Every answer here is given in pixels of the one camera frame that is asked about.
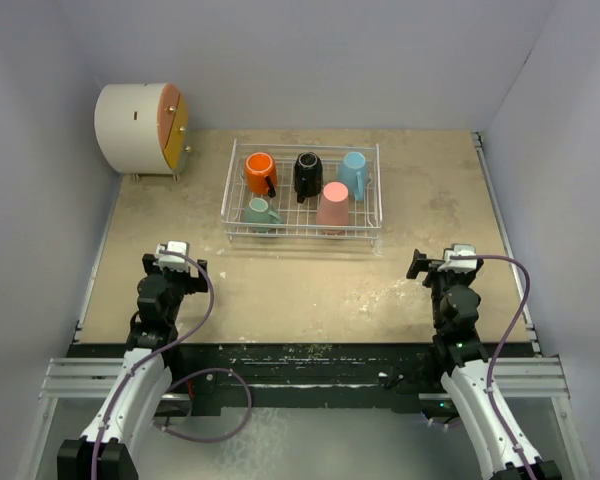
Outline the light blue mug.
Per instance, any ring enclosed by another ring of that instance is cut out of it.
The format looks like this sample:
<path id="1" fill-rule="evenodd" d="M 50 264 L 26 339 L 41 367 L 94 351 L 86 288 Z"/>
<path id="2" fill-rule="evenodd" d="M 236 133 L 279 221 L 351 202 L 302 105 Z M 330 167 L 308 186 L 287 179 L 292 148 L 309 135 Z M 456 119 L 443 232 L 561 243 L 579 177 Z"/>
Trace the light blue mug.
<path id="1" fill-rule="evenodd" d="M 367 181 L 367 161 L 360 152 L 347 153 L 339 168 L 338 181 L 344 184 L 356 201 L 363 201 Z"/>

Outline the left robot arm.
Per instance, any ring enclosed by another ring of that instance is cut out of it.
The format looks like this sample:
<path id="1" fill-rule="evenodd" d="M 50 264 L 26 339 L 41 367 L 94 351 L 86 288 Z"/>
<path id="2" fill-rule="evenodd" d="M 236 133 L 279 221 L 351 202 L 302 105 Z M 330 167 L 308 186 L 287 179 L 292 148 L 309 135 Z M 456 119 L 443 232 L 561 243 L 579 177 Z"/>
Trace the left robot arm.
<path id="1" fill-rule="evenodd" d="M 165 392 L 182 387 L 186 369 L 176 318 L 184 297 L 209 291 L 207 262 L 189 257 L 182 241 L 145 254 L 122 367 L 105 401 L 77 439 L 56 456 L 59 479 L 137 479 L 134 456 Z"/>

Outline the mint green cup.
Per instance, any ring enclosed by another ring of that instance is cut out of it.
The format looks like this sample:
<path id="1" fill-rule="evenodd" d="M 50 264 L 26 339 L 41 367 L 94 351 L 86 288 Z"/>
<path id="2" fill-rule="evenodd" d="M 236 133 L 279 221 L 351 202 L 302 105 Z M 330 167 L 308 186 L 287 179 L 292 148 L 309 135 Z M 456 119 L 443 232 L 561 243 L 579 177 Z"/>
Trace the mint green cup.
<path id="1" fill-rule="evenodd" d="M 253 198 L 245 207 L 243 221 L 257 233 L 266 233 L 283 223 L 281 215 L 263 198 Z"/>

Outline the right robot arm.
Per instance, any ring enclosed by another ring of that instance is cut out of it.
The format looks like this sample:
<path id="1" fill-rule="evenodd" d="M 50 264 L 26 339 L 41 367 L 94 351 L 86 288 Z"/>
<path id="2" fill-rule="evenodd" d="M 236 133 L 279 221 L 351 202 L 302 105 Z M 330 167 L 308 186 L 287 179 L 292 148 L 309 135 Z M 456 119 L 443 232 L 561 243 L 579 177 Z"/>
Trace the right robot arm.
<path id="1" fill-rule="evenodd" d="M 507 262 L 524 277 L 524 292 L 513 319 L 492 355 L 480 339 L 476 323 L 481 297 L 472 288 L 486 260 Z M 520 428 L 494 379 L 496 361 L 530 294 L 530 276 L 519 261 L 504 255 L 479 255 L 472 245 L 454 244 L 441 259 L 415 250 L 406 277 L 426 274 L 422 285 L 431 292 L 433 361 L 425 366 L 426 383 L 445 391 L 475 451 L 484 479 L 560 479 L 554 461 L 542 458 Z"/>

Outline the orange mug black handle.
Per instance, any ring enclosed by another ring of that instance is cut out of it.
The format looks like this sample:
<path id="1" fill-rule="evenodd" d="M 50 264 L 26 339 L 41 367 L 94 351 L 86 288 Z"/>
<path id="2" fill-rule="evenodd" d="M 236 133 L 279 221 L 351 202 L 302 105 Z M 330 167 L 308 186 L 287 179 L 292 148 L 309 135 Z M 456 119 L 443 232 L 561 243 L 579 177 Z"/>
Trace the orange mug black handle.
<path id="1" fill-rule="evenodd" d="M 276 162 L 270 154 L 255 152 L 249 155 L 245 160 L 244 172 L 247 187 L 253 194 L 276 197 Z"/>

